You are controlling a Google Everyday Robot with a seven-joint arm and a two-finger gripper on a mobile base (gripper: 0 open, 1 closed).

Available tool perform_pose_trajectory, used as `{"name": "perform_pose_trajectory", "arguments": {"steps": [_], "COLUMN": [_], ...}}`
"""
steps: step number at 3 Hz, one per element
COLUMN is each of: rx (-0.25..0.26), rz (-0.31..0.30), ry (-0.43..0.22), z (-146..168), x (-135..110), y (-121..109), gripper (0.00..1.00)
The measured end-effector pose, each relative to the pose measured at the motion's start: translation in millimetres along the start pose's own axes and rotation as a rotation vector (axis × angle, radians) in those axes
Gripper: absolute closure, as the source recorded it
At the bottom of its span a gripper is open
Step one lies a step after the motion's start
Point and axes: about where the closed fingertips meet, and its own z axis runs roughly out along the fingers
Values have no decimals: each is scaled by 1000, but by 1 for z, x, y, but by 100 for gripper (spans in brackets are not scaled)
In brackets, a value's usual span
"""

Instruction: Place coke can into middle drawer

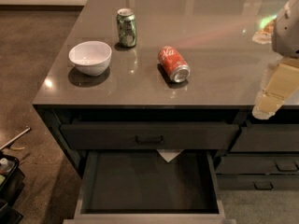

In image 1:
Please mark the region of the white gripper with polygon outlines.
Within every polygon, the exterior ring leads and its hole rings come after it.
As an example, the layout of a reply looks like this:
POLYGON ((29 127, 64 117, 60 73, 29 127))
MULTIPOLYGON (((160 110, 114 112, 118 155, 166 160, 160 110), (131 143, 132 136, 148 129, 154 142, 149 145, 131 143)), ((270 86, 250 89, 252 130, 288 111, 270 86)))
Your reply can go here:
POLYGON ((267 65, 256 95, 252 115, 266 120, 273 117, 299 89, 299 0, 289 0, 277 14, 272 50, 283 58, 267 65))

